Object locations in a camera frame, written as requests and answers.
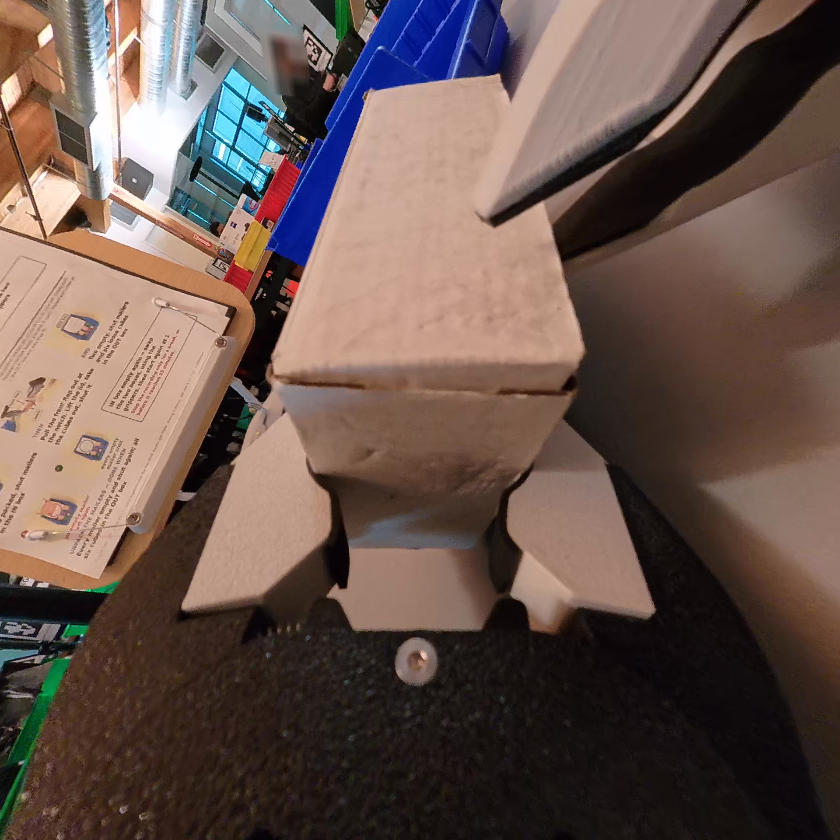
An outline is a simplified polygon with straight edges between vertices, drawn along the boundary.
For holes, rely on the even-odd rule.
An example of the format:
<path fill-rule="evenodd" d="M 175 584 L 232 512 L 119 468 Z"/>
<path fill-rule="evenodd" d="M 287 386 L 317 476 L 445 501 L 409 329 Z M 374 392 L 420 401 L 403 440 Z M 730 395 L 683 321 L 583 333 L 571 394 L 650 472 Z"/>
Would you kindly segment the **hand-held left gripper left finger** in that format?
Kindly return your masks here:
<path fill-rule="evenodd" d="M 276 625 L 294 625 L 349 576 L 340 504 L 313 476 L 283 415 L 234 461 L 182 611 L 256 607 Z"/>

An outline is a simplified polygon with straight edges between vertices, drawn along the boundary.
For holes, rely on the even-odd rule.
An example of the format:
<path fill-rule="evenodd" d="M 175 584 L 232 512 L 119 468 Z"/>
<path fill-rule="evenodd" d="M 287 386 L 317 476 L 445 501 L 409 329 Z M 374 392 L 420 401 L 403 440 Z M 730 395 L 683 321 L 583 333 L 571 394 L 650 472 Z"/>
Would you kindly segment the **blue plastic bin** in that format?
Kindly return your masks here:
<path fill-rule="evenodd" d="M 267 250 L 304 266 L 369 91 L 498 73 L 508 44 L 501 1 L 391 1 L 326 118 Z"/>

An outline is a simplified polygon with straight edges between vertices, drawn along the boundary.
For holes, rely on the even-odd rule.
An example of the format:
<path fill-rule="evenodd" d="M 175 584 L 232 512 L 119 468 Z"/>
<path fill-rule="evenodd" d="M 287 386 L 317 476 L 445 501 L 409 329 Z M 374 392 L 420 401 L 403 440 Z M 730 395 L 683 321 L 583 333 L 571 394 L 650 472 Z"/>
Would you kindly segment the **red plastic bin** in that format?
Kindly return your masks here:
<path fill-rule="evenodd" d="M 298 167 L 290 163 L 285 156 L 281 157 L 279 167 L 270 177 L 266 193 L 261 201 L 258 203 L 255 199 L 242 195 L 224 227 L 220 237 L 220 247 L 226 254 L 232 256 L 224 280 L 228 285 L 243 292 L 247 298 L 250 296 L 249 284 L 257 268 L 250 272 L 237 267 L 234 263 L 236 251 L 253 220 L 262 223 L 272 234 L 292 195 L 299 175 Z"/>

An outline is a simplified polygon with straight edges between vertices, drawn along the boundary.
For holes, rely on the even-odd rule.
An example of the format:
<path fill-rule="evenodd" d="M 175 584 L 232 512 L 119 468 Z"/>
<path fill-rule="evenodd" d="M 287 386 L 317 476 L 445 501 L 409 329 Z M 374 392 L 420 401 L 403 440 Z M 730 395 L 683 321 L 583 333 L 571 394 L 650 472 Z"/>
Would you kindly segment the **yellow box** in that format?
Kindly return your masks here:
<path fill-rule="evenodd" d="M 269 240 L 270 230 L 262 223 L 253 220 L 234 256 L 236 266 L 253 272 L 261 261 Z"/>

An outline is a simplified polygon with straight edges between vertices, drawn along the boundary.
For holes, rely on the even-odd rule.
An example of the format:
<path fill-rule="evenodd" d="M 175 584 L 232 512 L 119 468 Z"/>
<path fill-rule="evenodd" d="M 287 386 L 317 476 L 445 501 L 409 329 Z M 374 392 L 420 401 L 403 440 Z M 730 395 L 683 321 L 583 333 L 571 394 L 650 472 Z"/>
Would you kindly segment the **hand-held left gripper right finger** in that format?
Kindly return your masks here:
<path fill-rule="evenodd" d="M 558 633 L 580 611 L 655 614 L 606 462 L 565 421 L 503 495 L 486 547 L 493 585 L 537 633 Z"/>

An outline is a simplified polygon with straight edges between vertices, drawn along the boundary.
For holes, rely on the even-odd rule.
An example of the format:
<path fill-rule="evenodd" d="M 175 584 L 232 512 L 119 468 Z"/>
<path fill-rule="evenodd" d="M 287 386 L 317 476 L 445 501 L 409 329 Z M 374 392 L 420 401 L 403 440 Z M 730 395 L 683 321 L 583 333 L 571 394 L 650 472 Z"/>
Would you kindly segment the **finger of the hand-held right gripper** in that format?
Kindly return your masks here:
<path fill-rule="evenodd" d="M 838 65 L 839 2 L 813 2 L 745 46 L 676 125 L 623 158 L 554 224 L 563 259 L 642 230 L 735 165 Z"/>
<path fill-rule="evenodd" d="M 674 111 L 747 1 L 559 2 L 476 184 L 498 226 L 633 151 Z"/>

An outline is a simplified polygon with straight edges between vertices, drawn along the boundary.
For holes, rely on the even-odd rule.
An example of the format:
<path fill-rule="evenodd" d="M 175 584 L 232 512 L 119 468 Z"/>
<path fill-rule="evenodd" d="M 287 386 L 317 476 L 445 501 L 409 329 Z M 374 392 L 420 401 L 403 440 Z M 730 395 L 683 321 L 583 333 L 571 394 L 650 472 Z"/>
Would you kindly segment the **silver ventilation duct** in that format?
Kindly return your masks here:
<path fill-rule="evenodd" d="M 140 6 L 140 107 L 154 117 L 167 95 L 188 99 L 193 91 L 203 1 L 142 1 Z"/>
<path fill-rule="evenodd" d="M 113 187 L 112 103 L 103 1 L 48 1 L 62 92 L 53 97 L 59 147 L 80 192 L 105 201 Z"/>

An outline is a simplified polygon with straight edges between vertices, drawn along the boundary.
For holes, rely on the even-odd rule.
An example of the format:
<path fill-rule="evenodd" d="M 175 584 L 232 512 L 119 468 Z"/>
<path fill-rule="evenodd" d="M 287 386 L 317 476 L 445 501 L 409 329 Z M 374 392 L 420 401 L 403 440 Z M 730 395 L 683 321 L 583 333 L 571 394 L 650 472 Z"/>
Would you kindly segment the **green plastic bin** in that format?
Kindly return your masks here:
<path fill-rule="evenodd" d="M 4 617 L 1 629 L 1 817 L 5 826 L 47 712 L 89 625 Z"/>

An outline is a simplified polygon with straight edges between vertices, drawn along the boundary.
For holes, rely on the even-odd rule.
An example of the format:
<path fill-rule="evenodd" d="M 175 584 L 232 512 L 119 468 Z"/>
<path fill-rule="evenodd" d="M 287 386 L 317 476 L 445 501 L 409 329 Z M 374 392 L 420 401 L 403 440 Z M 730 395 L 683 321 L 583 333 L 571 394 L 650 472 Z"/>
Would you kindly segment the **white cardboard mailer box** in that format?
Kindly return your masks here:
<path fill-rule="evenodd" d="M 571 404 L 547 214 L 473 207 L 509 106 L 499 76 L 368 93 L 272 354 L 353 548 L 472 548 Z"/>

